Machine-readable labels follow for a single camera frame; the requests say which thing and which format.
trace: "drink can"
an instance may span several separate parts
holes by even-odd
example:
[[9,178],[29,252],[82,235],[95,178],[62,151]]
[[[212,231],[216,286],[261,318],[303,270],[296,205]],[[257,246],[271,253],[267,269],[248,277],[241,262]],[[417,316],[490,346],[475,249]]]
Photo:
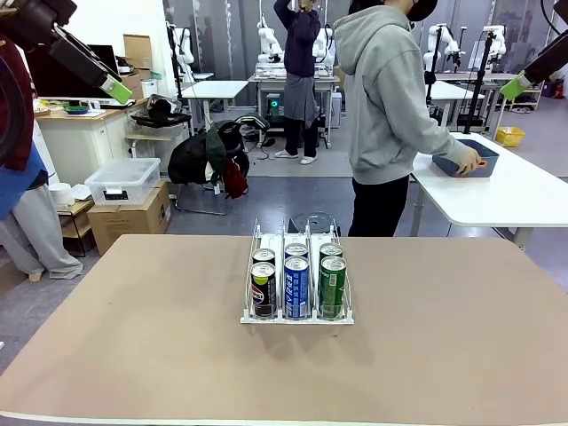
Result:
[[321,261],[319,314],[326,320],[334,320],[341,314],[346,273],[347,263],[339,256]]
[[321,264],[321,261],[329,256],[343,257],[343,247],[334,242],[322,244],[319,248],[319,263]]
[[259,248],[252,254],[252,263],[259,264],[261,262],[268,262],[269,264],[276,265],[276,253],[268,248]]
[[292,256],[301,256],[308,258],[308,246],[301,242],[293,242],[288,244],[284,250],[285,258],[288,259]]
[[310,314],[310,262],[301,256],[289,257],[284,262],[284,275],[286,318],[304,319]]
[[268,262],[253,264],[250,276],[255,315],[272,318],[276,313],[276,267]]

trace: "white table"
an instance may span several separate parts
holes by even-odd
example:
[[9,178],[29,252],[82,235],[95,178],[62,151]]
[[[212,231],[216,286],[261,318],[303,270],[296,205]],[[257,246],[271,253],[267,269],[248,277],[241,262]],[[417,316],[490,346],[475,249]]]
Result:
[[491,227],[521,249],[533,228],[568,227],[568,184],[481,135],[453,134],[499,154],[495,171],[489,178],[449,177],[429,155],[419,154],[414,162],[419,193],[412,236],[418,236],[425,193],[452,224]]
[[[257,77],[252,75],[248,81],[256,84],[256,108],[258,114],[262,117],[263,111],[263,93],[282,93],[286,86],[286,76]],[[333,77],[315,77],[315,90],[318,93],[327,94],[326,106],[326,147],[331,144],[331,118],[332,118],[332,100],[335,91],[335,85],[340,82],[338,76]]]
[[[432,100],[444,102],[444,115],[442,116],[441,127],[447,126],[447,118],[450,115],[452,104],[457,101],[473,99],[473,91],[467,91],[453,84],[437,81],[432,85]],[[480,99],[484,99],[484,95],[479,95]]]
[[243,81],[207,81],[198,82],[187,89],[184,89],[181,96],[184,99],[198,99],[203,102],[203,114],[205,115],[205,129],[211,129],[211,113],[209,111],[209,102],[215,99],[221,99],[225,103],[225,111],[228,108],[228,100],[235,99],[241,93],[249,82]]

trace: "red sleeve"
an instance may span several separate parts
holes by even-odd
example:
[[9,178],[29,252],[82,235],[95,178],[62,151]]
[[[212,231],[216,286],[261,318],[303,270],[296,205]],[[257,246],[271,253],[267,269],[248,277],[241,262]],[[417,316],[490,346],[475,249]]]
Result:
[[[31,82],[29,80],[28,71],[26,70],[24,61],[22,60],[16,45],[7,40],[3,35],[0,35],[0,57],[8,65],[8,68],[10,68],[18,82],[26,111],[24,131],[22,132],[21,138],[13,152],[6,159],[4,166],[7,169],[23,171],[26,169],[26,165],[28,164],[34,132],[34,105]],[[0,135],[5,134],[9,122],[10,111],[8,111],[4,95],[0,94]]]

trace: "hood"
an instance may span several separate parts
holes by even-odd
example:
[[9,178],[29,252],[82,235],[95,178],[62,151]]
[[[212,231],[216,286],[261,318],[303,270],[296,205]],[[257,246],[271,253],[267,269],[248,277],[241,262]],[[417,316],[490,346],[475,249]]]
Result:
[[339,67],[354,75],[359,58],[378,30],[387,25],[409,29],[406,15],[391,6],[375,6],[341,18],[334,24]]

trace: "blue cloth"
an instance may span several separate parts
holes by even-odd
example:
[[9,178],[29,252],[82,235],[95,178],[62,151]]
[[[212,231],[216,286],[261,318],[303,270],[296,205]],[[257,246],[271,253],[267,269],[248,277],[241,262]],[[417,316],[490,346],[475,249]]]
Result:
[[0,166],[0,220],[8,217],[41,170],[47,169],[33,144],[28,165],[24,171],[9,170]]

